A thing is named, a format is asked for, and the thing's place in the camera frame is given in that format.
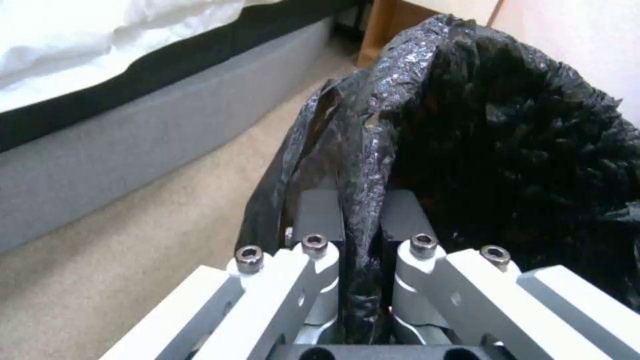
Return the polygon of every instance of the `hex socket bolt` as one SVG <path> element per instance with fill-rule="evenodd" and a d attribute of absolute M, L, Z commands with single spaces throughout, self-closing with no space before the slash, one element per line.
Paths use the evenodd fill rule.
<path fill-rule="evenodd" d="M 504 248 L 497 245 L 485 245 L 480 249 L 480 255 L 487 259 L 493 266 L 501 272 L 507 271 L 507 266 L 511 262 L 511 254 Z"/>
<path fill-rule="evenodd" d="M 263 266 L 262 249 L 256 245 L 243 246 L 236 251 L 236 265 L 242 274 L 256 274 Z"/>
<path fill-rule="evenodd" d="M 312 259 L 321 259 L 326 254 L 329 241 L 320 234 L 308 234 L 302 238 L 302 252 Z"/>
<path fill-rule="evenodd" d="M 409 251 L 418 259 L 432 258 L 438 248 L 438 239 L 434 236 L 419 233 L 411 237 Z"/>

